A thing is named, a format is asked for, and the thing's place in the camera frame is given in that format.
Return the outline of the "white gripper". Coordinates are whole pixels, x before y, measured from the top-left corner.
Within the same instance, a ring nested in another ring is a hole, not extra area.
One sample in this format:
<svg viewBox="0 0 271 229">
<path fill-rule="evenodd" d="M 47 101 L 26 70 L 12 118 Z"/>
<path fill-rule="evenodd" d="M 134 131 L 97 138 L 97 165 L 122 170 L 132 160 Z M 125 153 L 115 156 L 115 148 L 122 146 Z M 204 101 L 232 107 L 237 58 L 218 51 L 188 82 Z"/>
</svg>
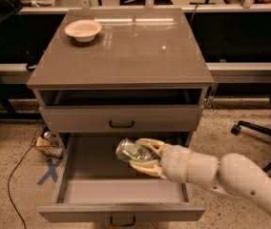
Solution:
<svg viewBox="0 0 271 229">
<path fill-rule="evenodd" d="M 161 158 L 160 165 L 156 160 L 135 162 L 130 160 L 132 168 L 151 177 L 160 177 L 176 183 L 188 181 L 188 165 L 192 151 L 178 145 L 171 146 L 161 140 L 140 138 L 135 142 L 144 158 Z"/>
</svg>

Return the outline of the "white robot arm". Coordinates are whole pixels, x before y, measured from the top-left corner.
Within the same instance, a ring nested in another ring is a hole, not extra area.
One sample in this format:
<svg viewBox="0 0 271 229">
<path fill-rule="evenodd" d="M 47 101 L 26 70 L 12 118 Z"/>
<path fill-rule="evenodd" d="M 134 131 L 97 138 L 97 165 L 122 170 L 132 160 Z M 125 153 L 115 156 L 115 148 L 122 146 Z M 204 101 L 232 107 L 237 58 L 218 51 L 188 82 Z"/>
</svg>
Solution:
<svg viewBox="0 0 271 229">
<path fill-rule="evenodd" d="M 179 145 L 141 138 L 139 155 L 130 161 L 141 173 L 175 183 L 193 183 L 226 198 L 244 198 L 271 216 L 271 178 L 239 154 L 216 158 Z"/>
</svg>

